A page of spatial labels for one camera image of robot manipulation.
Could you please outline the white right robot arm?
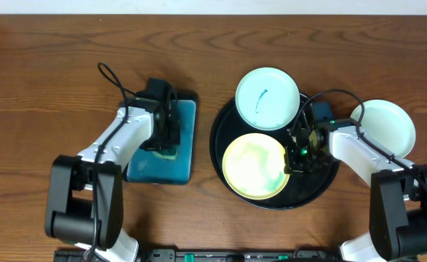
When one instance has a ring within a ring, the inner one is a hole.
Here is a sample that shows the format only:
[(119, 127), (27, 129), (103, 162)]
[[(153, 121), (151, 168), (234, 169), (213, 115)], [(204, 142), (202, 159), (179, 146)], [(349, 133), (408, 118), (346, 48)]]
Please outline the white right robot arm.
[(364, 134), (355, 120), (317, 122), (304, 144), (285, 148), (284, 171), (321, 170), (328, 161), (348, 165), (370, 187), (370, 225), (344, 242), (346, 259), (394, 261), (427, 253), (427, 164), (400, 158)]

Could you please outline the light green plate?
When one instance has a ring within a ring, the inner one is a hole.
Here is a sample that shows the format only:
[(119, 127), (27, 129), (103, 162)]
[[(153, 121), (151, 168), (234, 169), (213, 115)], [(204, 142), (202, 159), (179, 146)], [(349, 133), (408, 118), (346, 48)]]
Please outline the light green plate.
[(248, 125), (265, 131), (278, 130), (295, 118), (300, 107), (300, 91), (284, 71), (262, 67), (241, 79), (235, 104)]
[(410, 116), (387, 100), (364, 102), (361, 131), (372, 143), (378, 142), (401, 158), (405, 158), (415, 145), (415, 125)]

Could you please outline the green yellow sponge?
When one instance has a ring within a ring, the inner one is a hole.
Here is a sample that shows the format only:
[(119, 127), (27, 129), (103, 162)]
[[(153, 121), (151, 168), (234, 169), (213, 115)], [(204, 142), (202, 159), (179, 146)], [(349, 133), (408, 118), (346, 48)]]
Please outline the green yellow sponge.
[(153, 151), (153, 155), (160, 159), (174, 161), (178, 156), (178, 146), (169, 146), (166, 148), (161, 148), (158, 151)]

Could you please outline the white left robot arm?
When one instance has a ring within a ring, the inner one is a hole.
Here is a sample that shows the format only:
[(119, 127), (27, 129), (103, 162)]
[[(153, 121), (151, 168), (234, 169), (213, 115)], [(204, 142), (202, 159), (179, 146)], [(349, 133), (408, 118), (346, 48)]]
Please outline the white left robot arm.
[(83, 261), (135, 261), (122, 228), (123, 183), (183, 185), (191, 172), (196, 104), (134, 99), (88, 148), (52, 163), (44, 230), (84, 249)]

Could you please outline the yellow plate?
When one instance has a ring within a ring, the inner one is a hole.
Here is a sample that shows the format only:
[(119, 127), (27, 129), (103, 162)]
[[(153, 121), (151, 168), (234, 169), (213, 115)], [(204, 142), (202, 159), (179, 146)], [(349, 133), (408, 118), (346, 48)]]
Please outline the yellow plate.
[(232, 141), (222, 160), (227, 184), (239, 196), (251, 200), (270, 199), (287, 185), (284, 147), (269, 135), (249, 133)]

